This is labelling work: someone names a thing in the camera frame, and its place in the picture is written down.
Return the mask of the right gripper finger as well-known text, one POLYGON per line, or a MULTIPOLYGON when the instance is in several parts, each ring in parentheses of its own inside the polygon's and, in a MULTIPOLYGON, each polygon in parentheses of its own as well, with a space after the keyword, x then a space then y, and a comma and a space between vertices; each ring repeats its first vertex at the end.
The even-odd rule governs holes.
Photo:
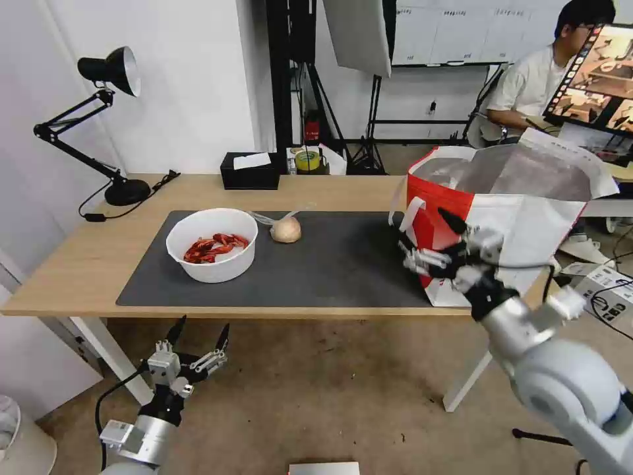
POLYGON ((442 249, 440 252, 451 257, 500 257, 504 236, 497 230, 471 226, 462 218, 444 208, 438 213, 450 230, 459 237, 457 243, 442 249))
POLYGON ((452 272, 451 257, 430 249, 419 250, 408 247, 402 240, 398 242, 399 249, 404 253, 403 266, 414 273, 446 273, 452 272))

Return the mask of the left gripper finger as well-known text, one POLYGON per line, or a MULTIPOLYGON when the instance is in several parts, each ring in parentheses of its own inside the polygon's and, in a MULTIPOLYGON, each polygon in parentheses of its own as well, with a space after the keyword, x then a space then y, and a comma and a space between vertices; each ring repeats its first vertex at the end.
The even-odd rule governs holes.
POLYGON ((183 332, 186 321, 187 316, 183 315, 174 323, 174 325, 168 330, 166 337, 156 343, 157 352, 174 351, 174 347, 183 332))
POLYGON ((215 348, 205 355, 198 357, 190 364, 190 369, 199 374, 212 374, 227 362, 227 346, 229 342, 230 324, 224 325, 215 348))

